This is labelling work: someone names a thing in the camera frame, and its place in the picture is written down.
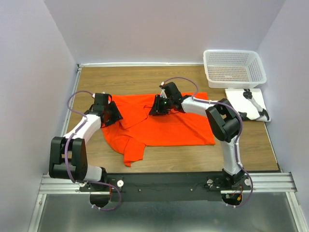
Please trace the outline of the orange t shirt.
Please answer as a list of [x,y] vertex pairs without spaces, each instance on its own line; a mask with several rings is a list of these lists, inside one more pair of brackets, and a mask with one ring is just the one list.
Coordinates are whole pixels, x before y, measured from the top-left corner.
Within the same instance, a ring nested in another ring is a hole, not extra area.
[[154,94],[114,95],[122,119],[102,128],[108,145],[124,156],[124,165],[143,159],[147,146],[215,145],[208,120],[193,113],[149,114]]

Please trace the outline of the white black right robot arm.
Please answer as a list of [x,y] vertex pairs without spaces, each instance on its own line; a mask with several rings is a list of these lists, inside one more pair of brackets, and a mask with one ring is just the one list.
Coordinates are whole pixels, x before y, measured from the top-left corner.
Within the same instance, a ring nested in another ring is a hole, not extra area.
[[221,142],[223,149],[222,184],[227,189],[238,186],[244,177],[239,152],[239,137],[243,123],[239,113],[225,98],[219,101],[207,101],[191,95],[182,95],[174,82],[162,82],[160,88],[161,93],[155,96],[149,114],[163,116],[171,110],[176,110],[206,117],[212,134]]

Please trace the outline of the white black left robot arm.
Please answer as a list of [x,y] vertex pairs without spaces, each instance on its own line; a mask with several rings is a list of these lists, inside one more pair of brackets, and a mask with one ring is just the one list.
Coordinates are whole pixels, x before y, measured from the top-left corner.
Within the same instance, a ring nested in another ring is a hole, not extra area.
[[[78,93],[88,93],[94,102],[85,112],[70,107],[71,99]],[[111,94],[91,93],[86,90],[75,92],[69,97],[68,109],[82,116],[81,121],[69,132],[51,140],[49,175],[51,178],[68,179],[73,183],[90,183],[97,191],[106,186],[114,188],[107,181],[103,167],[88,164],[86,144],[94,133],[123,119]]]

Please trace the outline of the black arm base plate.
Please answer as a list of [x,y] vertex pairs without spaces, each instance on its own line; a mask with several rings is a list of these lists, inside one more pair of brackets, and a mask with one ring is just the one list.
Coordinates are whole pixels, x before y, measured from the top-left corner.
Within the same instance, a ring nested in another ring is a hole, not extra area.
[[245,191],[251,190],[249,177],[240,172],[230,177],[224,172],[109,173],[105,186],[86,183],[80,191],[90,194],[90,202],[101,209],[108,203],[223,201],[239,206]]

